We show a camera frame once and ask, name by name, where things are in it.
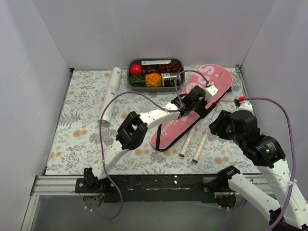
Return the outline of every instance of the floral pattern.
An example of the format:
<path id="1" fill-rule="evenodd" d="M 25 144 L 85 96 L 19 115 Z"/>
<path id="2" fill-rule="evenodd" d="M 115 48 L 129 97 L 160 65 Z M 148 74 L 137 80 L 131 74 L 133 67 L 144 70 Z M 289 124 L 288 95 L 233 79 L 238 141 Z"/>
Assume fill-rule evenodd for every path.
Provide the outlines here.
<path id="1" fill-rule="evenodd" d="M 186 67 L 196 70 L 197 66 Z M 193 73 L 186 73 L 186 81 Z M 99 140 L 99 114 L 104 101 L 111 70 L 74 71 L 69 90 L 64 102 L 51 152 L 46 165 L 46 175 L 82 175 L 85 167 L 90 167 L 102 160 Z M 234 99 L 243 95 L 240 82 L 233 76 L 232 92 L 225 99 Z M 127 70 L 123 70 L 119 92 L 129 90 Z M 152 100 L 165 105 L 175 98 L 174 92 L 146 93 Z M 115 103 L 111 125 L 103 127 L 103 144 L 108 149 L 113 143 L 118 127 L 131 111 L 149 112 L 155 106 L 143 97 L 127 94 Z M 221 109 L 232 111 L 233 103 L 222 102 L 214 115 Z M 192 162 L 195 150 L 212 120 L 214 110 L 197 124 L 197 129 L 184 158 L 179 157 L 186 136 L 183 136 L 169 150 L 158 152 L 150 145 L 151 136 L 157 128 L 148 131 L 143 144 L 128 152 L 110 171 L 111 174 L 206 174 L 217 173 L 221 169 L 234 165 L 242 173 L 258 173 L 257 168 L 247 159 L 242 151 L 231 141 L 208 135 L 203 154 L 199 162 Z"/>

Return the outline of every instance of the pink skateboard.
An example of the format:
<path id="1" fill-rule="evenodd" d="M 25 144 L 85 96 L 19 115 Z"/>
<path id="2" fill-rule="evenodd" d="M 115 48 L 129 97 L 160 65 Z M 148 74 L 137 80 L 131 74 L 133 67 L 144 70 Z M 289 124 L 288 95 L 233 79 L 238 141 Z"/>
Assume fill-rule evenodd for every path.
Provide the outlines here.
<path id="1" fill-rule="evenodd" d="M 207 64 L 197 69 L 205 75 L 207 80 L 213 83 L 218 93 L 205 106 L 211 112 L 223 95 L 228 92 L 232 84 L 232 76 L 225 68 L 217 65 Z M 197 73 L 194 73 L 185 85 L 181 94 L 187 94 L 194 86 L 199 85 L 205 88 L 205 80 Z M 196 112 L 191 112 L 181 119 L 171 120 L 161 124 L 157 132 L 151 138 L 151 145 L 158 151 L 165 151 L 175 144 L 186 132 L 188 132 L 201 117 Z"/>

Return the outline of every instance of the gray floor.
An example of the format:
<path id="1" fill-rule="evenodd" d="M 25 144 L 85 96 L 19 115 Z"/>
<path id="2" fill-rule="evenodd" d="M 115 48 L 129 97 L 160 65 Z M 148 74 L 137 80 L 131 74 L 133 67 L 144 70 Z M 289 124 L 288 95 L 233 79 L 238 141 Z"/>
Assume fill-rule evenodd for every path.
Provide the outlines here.
<path id="1" fill-rule="evenodd" d="M 103 204 L 99 211 L 114 214 L 119 204 Z M 134 230 L 216 231 L 230 214 L 198 202 L 127 202 L 113 221 L 85 210 L 82 196 L 41 196 L 32 231 Z M 249 203 L 226 226 L 227 231 L 261 231 L 263 216 Z"/>

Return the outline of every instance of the plastic container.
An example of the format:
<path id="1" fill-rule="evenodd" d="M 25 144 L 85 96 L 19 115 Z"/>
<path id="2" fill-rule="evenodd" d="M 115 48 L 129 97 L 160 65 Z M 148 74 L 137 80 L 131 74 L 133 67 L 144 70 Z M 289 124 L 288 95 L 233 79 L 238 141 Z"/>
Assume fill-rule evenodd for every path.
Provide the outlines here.
<path id="1" fill-rule="evenodd" d="M 171 62 L 176 63 L 177 65 L 179 65 L 183 70 L 184 70 L 184 66 L 182 64 L 182 62 L 179 59 L 175 59 L 175 58 L 148 58 L 148 59 L 135 59 L 133 61 L 131 61 L 129 63 L 128 66 L 128 71 L 127 71 L 127 82 L 128 85 L 130 86 L 130 88 L 134 91 L 138 91 L 138 92 L 173 92 L 175 91 L 175 87 L 158 87 L 158 88 L 148 88 L 148 87 L 139 87 L 139 86 L 134 86 L 134 84 L 131 84 L 131 74 L 129 73 L 129 69 L 130 66 L 134 65 L 134 64 L 139 64 L 141 65 L 142 61 L 157 61 L 157 60 L 171 60 Z M 185 75 L 184 73 L 181 74 L 180 76 L 181 78 L 181 85 L 177 86 L 178 90 L 183 86 L 184 82 L 185 82 Z"/>

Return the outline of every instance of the can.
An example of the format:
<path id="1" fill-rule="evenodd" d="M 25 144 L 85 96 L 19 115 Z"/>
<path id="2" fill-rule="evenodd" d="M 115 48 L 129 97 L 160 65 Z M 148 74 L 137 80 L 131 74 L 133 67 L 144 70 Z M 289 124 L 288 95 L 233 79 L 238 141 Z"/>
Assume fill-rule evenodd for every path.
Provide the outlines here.
<path id="1" fill-rule="evenodd" d="M 162 73 L 162 86 L 163 87 L 173 87 L 174 86 L 174 80 L 177 77 L 179 73 L 173 72 L 173 73 Z M 180 76 L 177 79 L 177 86 L 181 85 L 181 78 Z"/>

